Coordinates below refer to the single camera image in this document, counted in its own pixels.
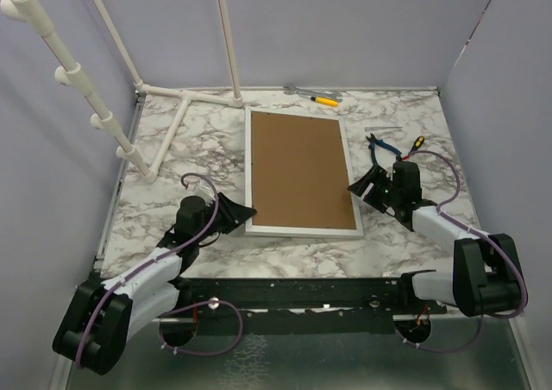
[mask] pliers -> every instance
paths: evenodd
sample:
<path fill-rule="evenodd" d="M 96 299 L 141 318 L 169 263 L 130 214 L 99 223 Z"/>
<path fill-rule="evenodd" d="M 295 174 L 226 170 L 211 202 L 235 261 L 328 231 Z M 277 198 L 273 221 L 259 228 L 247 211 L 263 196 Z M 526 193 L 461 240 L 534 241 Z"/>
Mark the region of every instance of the pliers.
<path fill-rule="evenodd" d="M 384 148 L 385 150 L 391 151 L 395 156 L 397 157 L 397 161 L 401 161 L 403 158 L 403 154 L 400 152 L 398 148 L 395 148 L 391 144 L 387 144 L 383 140 L 378 140 L 376 136 L 372 133 L 370 133 L 370 136 L 366 136 L 366 139 L 370 143 L 368 148 L 370 149 L 370 158 L 372 159 L 372 163 L 376 166 L 378 165 L 378 161 L 376 160 L 376 146 L 380 146 L 381 148 Z"/>

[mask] yellow handle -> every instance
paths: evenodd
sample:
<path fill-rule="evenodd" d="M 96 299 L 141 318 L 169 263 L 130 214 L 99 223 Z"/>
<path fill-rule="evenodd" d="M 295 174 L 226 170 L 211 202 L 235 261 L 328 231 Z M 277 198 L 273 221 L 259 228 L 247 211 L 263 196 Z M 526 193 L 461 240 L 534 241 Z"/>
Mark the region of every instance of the yellow handle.
<path fill-rule="evenodd" d="M 312 101 L 315 101 L 319 104 L 328 105 L 329 107 L 336 107 L 337 101 L 334 101 L 333 99 L 327 99 L 327 98 L 321 98 L 321 97 L 312 97 Z"/>

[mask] white marble surface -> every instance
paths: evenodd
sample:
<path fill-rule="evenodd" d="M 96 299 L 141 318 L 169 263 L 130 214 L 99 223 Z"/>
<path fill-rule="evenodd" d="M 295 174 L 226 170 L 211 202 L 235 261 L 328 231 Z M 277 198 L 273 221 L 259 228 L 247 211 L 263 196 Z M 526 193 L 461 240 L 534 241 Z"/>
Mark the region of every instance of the white marble surface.
<path fill-rule="evenodd" d="M 374 133 L 403 152 L 416 137 L 425 135 L 425 148 L 446 154 L 458 165 L 439 98 L 433 91 L 351 91 L 344 93 L 337 109 L 282 91 L 245 91 L 243 98 L 252 106 L 343 116 L 355 179 L 371 166 L 365 139 L 365 127 L 370 126 L 401 126 Z M 178 103 L 170 97 L 147 97 L 136 137 L 147 162 L 155 156 Z M 173 224 L 180 200 L 189 194 L 179 183 L 181 174 L 206 173 L 218 190 L 244 203 L 243 121 L 242 109 L 194 103 L 169 148 L 158 179 L 149 185 L 134 167 L 128 170 L 103 263 L 104 277 L 123 272 L 149 254 Z M 379 149 L 377 155 L 381 166 L 391 167 L 391 154 Z M 453 175 L 444 163 L 421 154 L 415 160 L 420 164 L 426 198 L 440 201 L 454 192 Z M 465 186 L 446 209 L 475 223 Z M 451 256 L 392 217 L 367 205 L 361 207 L 361 215 L 365 232 L 361 240 L 255 238 L 241 232 L 221 236 L 214 245 L 201 249 L 185 276 L 379 277 L 420 268 L 452 267 Z"/>

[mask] white frame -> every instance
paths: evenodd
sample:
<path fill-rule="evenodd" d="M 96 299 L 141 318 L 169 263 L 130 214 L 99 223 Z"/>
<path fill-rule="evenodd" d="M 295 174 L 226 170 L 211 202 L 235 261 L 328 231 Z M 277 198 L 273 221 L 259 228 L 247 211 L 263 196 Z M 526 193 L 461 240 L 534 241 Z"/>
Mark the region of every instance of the white frame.
<path fill-rule="evenodd" d="M 251 179 L 251 111 L 269 112 L 271 114 L 282 114 L 286 116 L 307 116 L 312 118 L 323 118 L 325 120 L 337 120 L 339 130 L 342 135 L 343 153 L 345 154 L 345 164 L 347 166 L 347 175 L 349 184 L 353 181 L 353 170 L 351 168 L 351 156 L 348 151 L 348 141 L 345 133 L 345 124 L 340 116 L 311 114 L 309 112 L 297 113 L 282 110 L 270 110 L 261 107 L 246 107 L 245 109 L 245 205 L 252 207 L 253 187 Z M 362 228 L 361 211 L 356 199 L 351 194 L 353 200 L 354 224 L 356 229 L 317 229 L 317 228 L 295 228 L 288 226 L 260 226 L 254 225 L 253 219 L 245 223 L 245 234 L 252 236 L 292 236 L 292 237 L 329 237 L 329 238 L 361 238 L 364 236 Z"/>

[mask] gray wall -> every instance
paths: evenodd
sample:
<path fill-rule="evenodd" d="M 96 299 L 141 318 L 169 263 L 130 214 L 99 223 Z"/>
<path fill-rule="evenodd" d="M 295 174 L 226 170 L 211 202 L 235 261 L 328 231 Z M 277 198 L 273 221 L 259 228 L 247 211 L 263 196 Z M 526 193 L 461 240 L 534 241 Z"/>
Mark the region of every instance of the gray wall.
<path fill-rule="evenodd" d="M 335 87 L 443 85 L 487 1 L 228 0 L 244 85 Z M 229 85 L 216 0 L 104 2 L 147 82 Z"/>
<path fill-rule="evenodd" d="M 516 240 L 526 321 L 552 365 L 552 0 L 494 0 L 443 90 L 443 108 L 483 228 Z M 549 384 L 552 373 L 548 368 Z"/>
<path fill-rule="evenodd" d="M 41 1 L 127 128 L 129 76 L 111 65 L 82 2 Z M 0 38 L 0 388 L 42 389 L 53 335 L 95 254 L 116 144 L 90 127 L 86 101 L 54 82 L 58 62 L 30 27 L 0 17 Z"/>

